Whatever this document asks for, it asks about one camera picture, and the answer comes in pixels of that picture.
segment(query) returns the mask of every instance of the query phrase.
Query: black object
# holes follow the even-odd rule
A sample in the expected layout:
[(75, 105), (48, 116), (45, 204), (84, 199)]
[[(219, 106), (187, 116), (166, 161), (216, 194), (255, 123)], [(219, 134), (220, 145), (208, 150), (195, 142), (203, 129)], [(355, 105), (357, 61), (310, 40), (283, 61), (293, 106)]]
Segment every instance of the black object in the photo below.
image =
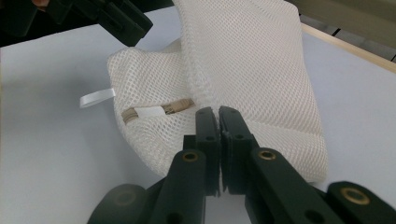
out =
[(334, 31), (334, 33), (332, 33), (332, 36), (336, 36), (337, 34), (338, 34), (338, 32), (340, 32), (341, 31), (341, 29), (340, 28), (337, 28), (335, 31)]
[(168, 176), (147, 190), (133, 185), (114, 188), (88, 223), (204, 223), (205, 196), (217, 195), (219, 189), (221, 148), (223, 182), (231, 194), (246, 195), (251, 223), (388, 224), (396, 220), (396, 211), (362, 186), (337, 182), (325, 193), (308, 185), (281, 153), (258, 146), (237, 110), (222, 106), (219, 121), (221, 134), (210, 107), (197, 111), (197, 134), (185, 136)]
[(0, 46), (99, 23), (121, 43), (132, 47), (152, 27), (143, 13), (172, 5), (171, 0), (51, 0), (47, 18), (34, 27), (35, 15), (40, 12), (31, 0), (7, 0), (0, 10)]

